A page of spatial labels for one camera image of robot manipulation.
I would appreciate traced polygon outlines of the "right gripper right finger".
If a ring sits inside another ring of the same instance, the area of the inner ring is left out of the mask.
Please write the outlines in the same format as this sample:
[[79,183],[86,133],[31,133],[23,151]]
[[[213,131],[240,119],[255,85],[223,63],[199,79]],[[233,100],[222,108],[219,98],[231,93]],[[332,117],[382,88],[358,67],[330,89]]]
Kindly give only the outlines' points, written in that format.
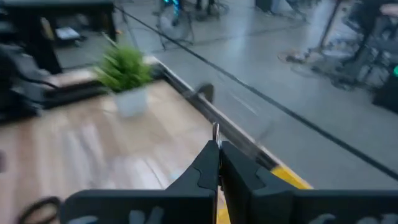
[[290,222],[295,187],[226,141],[221,181],[231,223]]

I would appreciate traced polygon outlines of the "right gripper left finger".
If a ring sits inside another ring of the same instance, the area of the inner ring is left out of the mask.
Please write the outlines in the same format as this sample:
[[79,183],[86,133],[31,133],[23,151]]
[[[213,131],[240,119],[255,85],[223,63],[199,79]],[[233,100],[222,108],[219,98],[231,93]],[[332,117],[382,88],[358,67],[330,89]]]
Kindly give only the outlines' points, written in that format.
[[218,186],[220,150],[216,141],[209,140],[185,172],[167,190],[215,191]]

